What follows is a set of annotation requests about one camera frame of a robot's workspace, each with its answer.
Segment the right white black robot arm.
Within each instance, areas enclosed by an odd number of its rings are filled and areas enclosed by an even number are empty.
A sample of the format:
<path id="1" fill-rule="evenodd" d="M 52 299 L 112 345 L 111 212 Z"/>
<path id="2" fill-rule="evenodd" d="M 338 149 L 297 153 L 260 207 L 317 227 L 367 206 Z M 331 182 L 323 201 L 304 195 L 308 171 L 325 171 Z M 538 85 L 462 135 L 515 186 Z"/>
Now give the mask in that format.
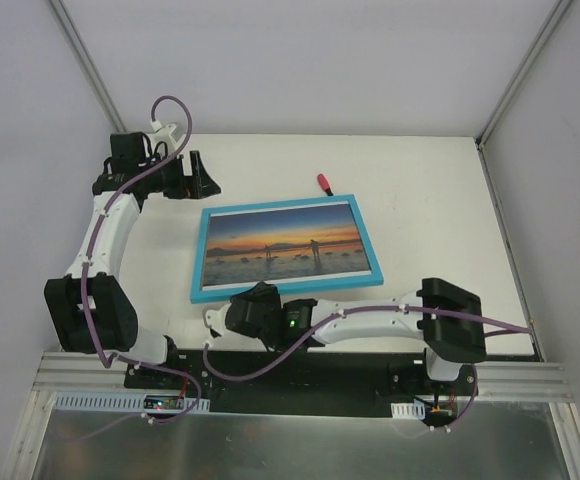
<path id="1" fill-rule="evenodd" d="M 299 299 L 281 302 L 276 286 L 260 282 L 233 296 L 222 314 L 231 333 L 254 338 L 285 355 L 348 340 L 406 338 L 426 344 L 422 387 L 451 388 L 463 365 L 486 360 L 481 299 L 436 277 L 410 293 L 373 303 Z"/>

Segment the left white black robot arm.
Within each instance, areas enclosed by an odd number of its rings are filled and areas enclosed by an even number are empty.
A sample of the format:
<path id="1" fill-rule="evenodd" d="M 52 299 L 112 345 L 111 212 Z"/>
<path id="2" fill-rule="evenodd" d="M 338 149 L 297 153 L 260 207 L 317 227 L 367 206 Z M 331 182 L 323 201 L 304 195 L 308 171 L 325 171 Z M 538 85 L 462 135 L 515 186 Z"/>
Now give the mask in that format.
<path id="1" fill-rule="evenodd" d="M 81 248 L 66 273 L 44 287 L 64 350 L 148 364 L 147 377 L 161 389 L 174 387 L 181 377 L 180 363 L 171 358 L 174 342 L 140 325 L 119 272 L 130 232 L 150 195 L 199 200 L 221 192 L 199 152 L 189 153 L 191 170 L 184 170 L 183 141 L 176 123 L 155 123 L 150 133 L 111 135 L 111 154 L 92 186 L 93 214 Z"/>

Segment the red handled screwdriver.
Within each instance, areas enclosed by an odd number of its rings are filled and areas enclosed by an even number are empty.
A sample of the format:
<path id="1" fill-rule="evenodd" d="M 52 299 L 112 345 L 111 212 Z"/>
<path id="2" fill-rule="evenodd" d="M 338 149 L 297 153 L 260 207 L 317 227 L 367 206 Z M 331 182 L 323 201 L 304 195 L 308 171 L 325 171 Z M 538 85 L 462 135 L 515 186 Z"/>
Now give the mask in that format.
<path id="1" fill-rule="evenodd" d="M 328 178 L 323 174 L 323 173 L 319 173 L 317 175 L 317 182 L 318 185 L 320 186 L 321 190 L 327 195 L 327 196 L 333 196 L 334 193 L 332 191 L 330 182 L 328 180 Z"/>

